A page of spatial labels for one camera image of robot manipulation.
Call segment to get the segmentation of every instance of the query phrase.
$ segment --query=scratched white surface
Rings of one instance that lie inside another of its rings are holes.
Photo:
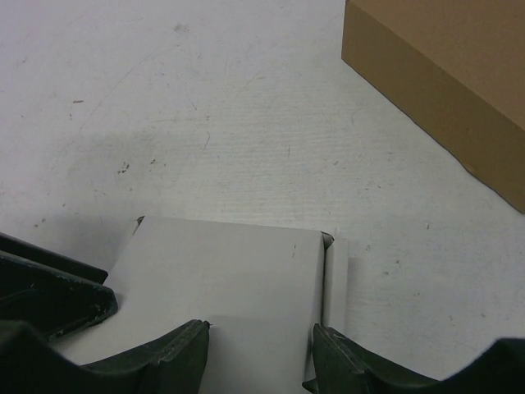
[[[524,218],[340,60],[343,8],[2,0],[0,231],[111,268],[144,214],[315,228],[362,345],[443,378],[525,336]]]

